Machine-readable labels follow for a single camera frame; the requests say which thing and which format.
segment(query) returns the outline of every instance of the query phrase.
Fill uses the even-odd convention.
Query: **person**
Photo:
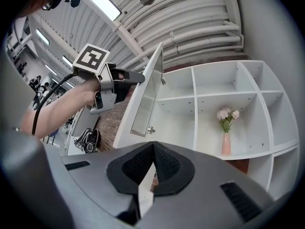
[[[17,70],[18,70],[19,74],[22,75],[25,66],[27,66],[26,62],[24,62],[18,66]]]
[[[41,102],[41,100],[43,99],[44,96],[46,96],[48,94],[49,91],[47,91],[47,88],[49,86],[49,83],[46,82],[43,86],[40,86],[38,89],[37,89],[37,97],[36,97],[36,100],[33,104],[33,107],[36,105],[36,107],[38,106],[38,104]]]
[[[29,86],[31,89],[33,89],[34,91],[36,91],[36,88],[38,87],[38,85],[40,84],[40,80],[41,80],[41,76],[37,76],[36,79],[33,78],[30,80]]]
[[[19,17],[28,16],[42,7],[54,9],[61,0],[29,0],[20,11]],[[56,131],[64,125],[74,114],[86,105],[94,103],[95,92],[100,89],[99,81],[94,77],[67,91],[56,101],[43,107],[40,111],[35,136],[39,139]],[[21,130],[31,134],[36,110],[28,109],[24,114]]]

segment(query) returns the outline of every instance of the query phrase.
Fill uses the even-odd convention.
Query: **pink flower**
[[[218,111],[217,118],[219,120],[227,118],[229,116],[229,110],[230,109],[228,109],[228,108],[224,108],[224,109]]]
[[[233,113],[232,113],[232,117],[233,119],[237,119],[239,117],[239,111],[238,110],[234,110]]]

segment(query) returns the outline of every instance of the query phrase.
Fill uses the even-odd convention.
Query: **pink vase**
[[[222,153],[222,155],[231,154],[231,141],[230,141],[229,133],[224,133],[223,147],[222,147],[221,153]]]

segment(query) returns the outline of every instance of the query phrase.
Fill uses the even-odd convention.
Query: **hand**
[[[119,73],[119,79],[123,80],[124,75]],[[80,91],[84,92],[84,97],[86,99],[87,105],[91,105],[94,103],[95,93],[100,90],[100,82],[96,77],[93,77],[76,86],[75,89],[80,89]]]

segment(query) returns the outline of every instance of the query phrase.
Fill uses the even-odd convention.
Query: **ceiling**
[[[200,60],[209,52],[238,52],[242,47],[236,0],[155,0],[149,6],[140,0],[111,1],[122,10],[116,21],[110,21],[90,0],[82,0],[77,8],[62,0],[54,10],[29,16],[36,51],[59,77],[71,72],[62,56],[73,62],[86,43],[109,50],[107,61],[117,67],[137,71],[147,64],[160,42],[169,42],[164,47],[164,68]],[[212,30],[223,27],[224,21],[237,24],[234,35]],[[49,46],[33,33],[37,28],[50,40]],[[204,28],[211,30],[194,33]],[[183,40],[176,42],[177,36]],[[225,40],[211,44],[212,38]],[[70,82],[78,84],[81,79]]]

